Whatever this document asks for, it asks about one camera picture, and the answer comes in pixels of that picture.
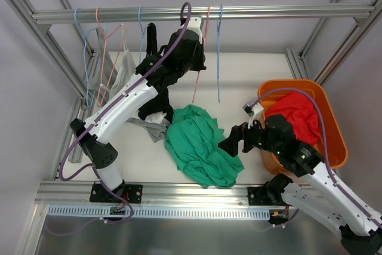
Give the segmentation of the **red tank top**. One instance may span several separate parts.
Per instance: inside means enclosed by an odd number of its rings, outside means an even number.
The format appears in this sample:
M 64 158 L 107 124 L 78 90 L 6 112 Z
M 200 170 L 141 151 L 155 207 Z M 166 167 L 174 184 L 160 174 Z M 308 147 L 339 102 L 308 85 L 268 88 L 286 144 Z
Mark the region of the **red tank top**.
M 307 96 L 290 92 L 267 110 L 265 118 L 279 114 L 292 124 L 297 139 L 312 146 L 321 139 L 319 115 Z

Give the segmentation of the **green tank top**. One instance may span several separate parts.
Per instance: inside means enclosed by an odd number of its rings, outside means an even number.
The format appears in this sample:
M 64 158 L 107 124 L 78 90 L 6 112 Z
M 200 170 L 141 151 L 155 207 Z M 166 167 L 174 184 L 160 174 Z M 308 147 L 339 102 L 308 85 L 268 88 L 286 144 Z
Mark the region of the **green tank top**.
M 228 189 L 236 184 L 244 165 L 238 156 L 218 147 L 224 139 L 216 118 L 201 107 L 187 105 L 174 111 L 165 148 L 190 180 L 204 188 Z

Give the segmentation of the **black tank top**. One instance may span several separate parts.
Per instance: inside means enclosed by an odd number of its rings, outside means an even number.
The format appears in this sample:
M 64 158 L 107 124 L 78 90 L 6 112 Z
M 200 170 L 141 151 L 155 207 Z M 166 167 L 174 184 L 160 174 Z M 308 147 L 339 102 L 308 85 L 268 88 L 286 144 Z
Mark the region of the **black tank top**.
M 166 48 L 166 45 L 163 45 L 160 49 L 158 49 L 157 31 L 154 23 L 148 24 L 146 36 L 146 57 L 136 68 L 136 74 L 141 74 L 142 76 L 154 67 L 154 65 L 162 58 L 161 54 Z M 171 124 L 174 109 L 170 105 L 168 89 L 164 87 L 160 78 L 159 68 L 151 73 L 146 78 L 146 81 L 149 85 L 153 85 L 155 88 L 158 88 L 158 95 L 154 99 L 149 100 L 138 110 L 138 117 L 145 120 L 149 115 L 153 115 L 157 112 L 163 112 L 166 114 L 165 119 Z

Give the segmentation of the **white tank top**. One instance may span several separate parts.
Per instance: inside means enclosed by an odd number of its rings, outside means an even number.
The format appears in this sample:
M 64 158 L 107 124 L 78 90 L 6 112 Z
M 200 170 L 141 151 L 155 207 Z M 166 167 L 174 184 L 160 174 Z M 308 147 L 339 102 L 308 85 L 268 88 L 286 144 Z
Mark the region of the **white tank top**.
M 125 29 L 124 55 L 117 80 L 111 88 L 110 109 L 100 120 L 105 125 L 121 124 L 130 117 L 137 118 L 138 110 L 158 95 L 158 91 L 154 87 L 148 86 L 141 74 L 136 74 L 137 65 L 127 48 L 126 35 L 127 30 Z

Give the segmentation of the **pink hanger of white top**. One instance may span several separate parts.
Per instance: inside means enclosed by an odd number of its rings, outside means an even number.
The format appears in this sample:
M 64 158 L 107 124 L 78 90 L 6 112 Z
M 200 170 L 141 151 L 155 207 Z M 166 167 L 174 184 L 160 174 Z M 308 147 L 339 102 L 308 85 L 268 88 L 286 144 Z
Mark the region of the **pink hanger of white top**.
M 115 81 L 117 80 L 118 72 L 116 70 L 116 64 L 125 41 L 124 24 L 123 23 L 118 24 L 117 27 L 114 28 L 112 32 L 107 33 L 105 28 L 101 25 L 101 22 L 100 22 L 100 16 L 99 16 L 100 10 L 101 8 L 97 7 L 95 11 L 95 19 L 104 39 L 104 45 L 103 45 L 102 57 L 101 57 L 101 68 L 100 68 L 100 86 L 98 88 L 97 98 L 96 98 L 98 107 L 102 107 L 106 103 L 106 94 L 110 94 L 109 90 L 112 87 L 112 85 L 115 83 Z M 107 64 L 107 61 L 106 61 L 107 43 L 108 43 L 108 40 L 116 32 L 120 32 L 122 34 L 122 41 L 119 46 L 116 60 L 112 64 Z

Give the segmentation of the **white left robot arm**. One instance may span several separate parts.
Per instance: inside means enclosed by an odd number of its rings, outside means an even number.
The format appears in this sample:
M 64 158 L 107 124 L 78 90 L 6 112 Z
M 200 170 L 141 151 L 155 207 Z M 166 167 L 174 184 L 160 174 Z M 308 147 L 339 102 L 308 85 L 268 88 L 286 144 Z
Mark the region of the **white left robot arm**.
M 103 195 L 117 202 L 124 195 L 124 181 L 115 161 L 117 150 L 110 139 L 133 113 L 157 98 L 188 71 L 205 70 L 201 29 L 174 32 L 165 54 L 146 57 L 136 68 L 129 85 L 119 91 L 97 113 L 85 121 L 74 119 L 70 127 L 84 154 L 91 160 L 105 184 Z

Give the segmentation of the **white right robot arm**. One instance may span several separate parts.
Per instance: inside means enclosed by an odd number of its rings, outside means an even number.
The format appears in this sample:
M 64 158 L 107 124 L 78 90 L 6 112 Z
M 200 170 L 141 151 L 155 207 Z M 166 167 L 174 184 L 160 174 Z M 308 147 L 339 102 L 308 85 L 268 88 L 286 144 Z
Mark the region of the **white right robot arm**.
M 293 126 L 282 115 L 273 115 L 261 124 L 258 120 L 232 127 L 228 138 L 218 146 L 230 156 L 253 148 L 277 156 L 291 174 L 307 182 L 325 198 L 317 199 L 286 174 L 279 173 L 254 195 L 273 205 L 291 205 L 315 219 L 339 237 L 349 254 L 381 253 L 381 214 L 360 199 L 325 164 L 313 146 L 296 138 Z

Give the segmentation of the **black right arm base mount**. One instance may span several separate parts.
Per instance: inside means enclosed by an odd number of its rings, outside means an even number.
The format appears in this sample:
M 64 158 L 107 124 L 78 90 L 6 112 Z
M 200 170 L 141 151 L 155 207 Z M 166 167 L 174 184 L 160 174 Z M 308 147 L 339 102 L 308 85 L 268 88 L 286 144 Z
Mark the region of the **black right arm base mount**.
M 264 186 L 247 187 L 247 197 L 249 206 L 272 205 L 272 201 L 268 197 L 267 191 Z

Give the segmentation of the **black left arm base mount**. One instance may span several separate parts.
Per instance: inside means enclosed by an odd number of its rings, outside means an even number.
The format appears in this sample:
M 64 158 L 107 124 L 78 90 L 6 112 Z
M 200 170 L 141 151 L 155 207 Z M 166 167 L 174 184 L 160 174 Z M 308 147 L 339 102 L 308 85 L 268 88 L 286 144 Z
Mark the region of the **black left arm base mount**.
M 136 184 L 126 184 L 123 182 L 118 188 L 113 190 L 113 193 L 124 198 L 127 202 L 132 204 L 140 204 L 143 194 L 143 186 Z M 121 202 L 120 199 L 111 195 L 101 183 L 94 183 L 90 193 L 90 202 L 96 203 L 110 203 Z

